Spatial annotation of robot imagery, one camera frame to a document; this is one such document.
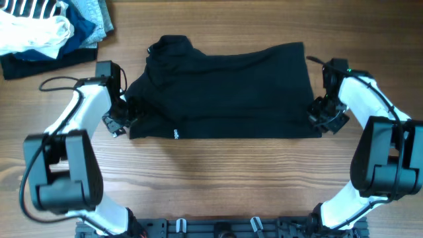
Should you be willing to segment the black t-shirt with logo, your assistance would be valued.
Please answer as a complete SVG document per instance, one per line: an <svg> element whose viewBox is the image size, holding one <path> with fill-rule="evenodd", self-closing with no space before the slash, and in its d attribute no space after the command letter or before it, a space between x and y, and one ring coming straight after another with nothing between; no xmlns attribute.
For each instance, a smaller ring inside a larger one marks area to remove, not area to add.
<svg viewBox="0 0 423 238"><path fill-rule="evenodd" d="M307 107L313 90L301 42L247 54L204 54L182 35L148 50L126 92L137 120L130 138L319 138Z"/></svg>

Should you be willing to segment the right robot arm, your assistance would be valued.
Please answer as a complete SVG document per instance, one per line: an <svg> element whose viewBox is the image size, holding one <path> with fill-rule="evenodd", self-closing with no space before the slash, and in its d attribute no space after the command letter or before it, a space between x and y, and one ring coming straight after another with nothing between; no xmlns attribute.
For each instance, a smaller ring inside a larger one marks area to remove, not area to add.
<svg viewBox="0 0 423 238"><path fill-rule="evenodd" d="M363 134L350 164L350 180L309 214L312 235L351 231L373 209L422 189L422 122L401 112L366 71L323 69L325 97L316 99L314 126L337 131L351 110Z"/></svg>

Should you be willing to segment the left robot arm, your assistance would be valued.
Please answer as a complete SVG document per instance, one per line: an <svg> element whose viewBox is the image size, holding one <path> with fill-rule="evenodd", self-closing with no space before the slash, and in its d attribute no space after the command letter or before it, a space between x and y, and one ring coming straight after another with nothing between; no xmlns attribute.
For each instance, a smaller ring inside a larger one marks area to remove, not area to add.
<svg viewBox="0 0 423 238"><path fill-rule="evenodd" d="M19 188L22 213L36 223L79 219L102 237L146 237L132 211L104 194L102 173L91 144L100 121L122 103L119 76L75 79L73 98L60 117L41 134L23 143L26 169ZM57 215L38 218L26 207Z"/></svg>

